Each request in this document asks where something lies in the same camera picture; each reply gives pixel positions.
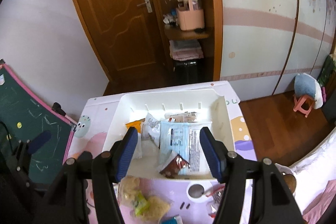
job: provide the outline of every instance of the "table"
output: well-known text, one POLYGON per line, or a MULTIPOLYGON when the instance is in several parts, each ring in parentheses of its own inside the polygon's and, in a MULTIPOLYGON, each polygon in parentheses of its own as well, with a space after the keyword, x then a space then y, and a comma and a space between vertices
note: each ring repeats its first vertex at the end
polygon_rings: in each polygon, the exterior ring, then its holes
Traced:
MULTIPOLYGON (((225 97, 228 115, 232 125, 235 150, 238 154, 246 159, 256 160, 251 136, 249 134, 241 109, 239 107, 240 100, 228 81, 216 81, 174 86, 155 90, 140 91, 137 93, 195 89, 214 89, 218 93, 218 95, 225 97)), ((96 157, 102 152, 102 147, 104 145, 104 141, 110 124, 112 122, 113 115, 118 106, 119 100, 123 95, 125 95, 125 93, 91 98, 88 100, 78 121, 78 125, 74 133, 74 137, 72 139, 68 153, 66 154, 67 158, 78 158, 78 156, 83 151, 91 152, 93 157, 96 157)), ((208 216, 208 212, 205 206, 205 203, 208 201, 201 200, 201 202, 198 202, 196 200, 188 198, 189 195, 187 194, 187 192, 191 183, 195 183, 195 181, 190 182, 190 180, 186 180, 185 182, 177 182, 167 179, 141 179, 140 187, 145 194, 154 193, 155 195, 159 196, 164 195, 166 199, 172 201, 171 210, 169 211, 167 216, 174 216, 179 214, 182 217, 184 224, 212 223, 213 219, 208 216), (182 202, 185 203, 185 206, 182 210, 180 210, 182 202)), ((199 183, 207 184, 206 181, 200 181, 199 183)), ((86 194, 88 199, 87 205, 91 211, 89 214, 90 223, 97 224, 92 183, 90 180, 88 180, 86 194)), ((241 218, 242 224, 248 223, 251 207, 251 196, 251 181, 247 180, 244 208, 241 218)), ((120 206, 120 210, 123 214, 125 223, 142 223, 141 221, 134 220, 131 217, 129 208, 120 206)))

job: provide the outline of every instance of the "blue snack package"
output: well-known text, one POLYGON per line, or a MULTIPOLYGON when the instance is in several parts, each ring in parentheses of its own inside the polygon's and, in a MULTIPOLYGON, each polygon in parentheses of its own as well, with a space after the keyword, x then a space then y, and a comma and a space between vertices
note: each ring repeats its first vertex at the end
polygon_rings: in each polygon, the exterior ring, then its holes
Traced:
POLYGON ((188 123, 161 121, 160 125, 160 158, 163 164, 174 150, 183 159, 189 158, 188 123))
POLYGON ((202 146, 200 130, 211 128, 211 122, 185 123, 161 121, 159 164, 167 161, 171 152, 179 154, 189 163, 188 168, 179 171, 179 175, 203 175, 210 173, 202 146))
POLYGON ((174 216, 161 224, 183 224, 182 218, 180 216, 174 216))

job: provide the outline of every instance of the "corner shelf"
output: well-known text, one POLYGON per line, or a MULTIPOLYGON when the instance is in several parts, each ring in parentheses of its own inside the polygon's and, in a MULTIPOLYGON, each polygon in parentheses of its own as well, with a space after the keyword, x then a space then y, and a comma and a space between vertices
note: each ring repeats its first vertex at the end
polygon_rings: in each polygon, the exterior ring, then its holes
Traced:
POLYGON ((165 26, 165 35, 169 40, 189 40, 189 39, 203 39, 208 38, 211 31, 205 29, 202 33, 197 33, 195 31, 182 31, 179 27, 165 26))

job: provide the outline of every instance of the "chalkboard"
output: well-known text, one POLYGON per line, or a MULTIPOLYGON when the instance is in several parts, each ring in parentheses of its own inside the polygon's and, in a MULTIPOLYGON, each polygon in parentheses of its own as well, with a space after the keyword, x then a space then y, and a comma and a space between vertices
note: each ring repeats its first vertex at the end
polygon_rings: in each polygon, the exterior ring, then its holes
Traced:
MULTIPOLYGON (((51 183, 62 168, 73 125, 36 97, 3 60, 0 60, 0 121, 5 123, 14 142, 33 140, 44 130, 51 132, 51 139, 31 157, 29 168, 33 182, 51 183)), ((2 152, 9 151, 8 143, 6 131, 0 125, 2 152)))

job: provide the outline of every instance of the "door handle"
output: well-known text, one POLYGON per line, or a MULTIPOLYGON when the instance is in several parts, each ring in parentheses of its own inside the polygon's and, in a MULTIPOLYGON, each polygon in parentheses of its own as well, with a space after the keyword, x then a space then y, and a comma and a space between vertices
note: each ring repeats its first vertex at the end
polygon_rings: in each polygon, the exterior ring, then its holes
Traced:
POLYGON ((140 7, 142 5, 146 5, 147 6, 148 13, 152 13, 153 12, 152 6, 151 6, 151 2, 149 0, 145 0, 145 2, 137 4, 137 7, 140 7))
POLYGON ((147 4, 147 2, 143 2, 143 3, 138 4, 137 7, 140 7, 140 6, 146 5, 146 4, 147 4))

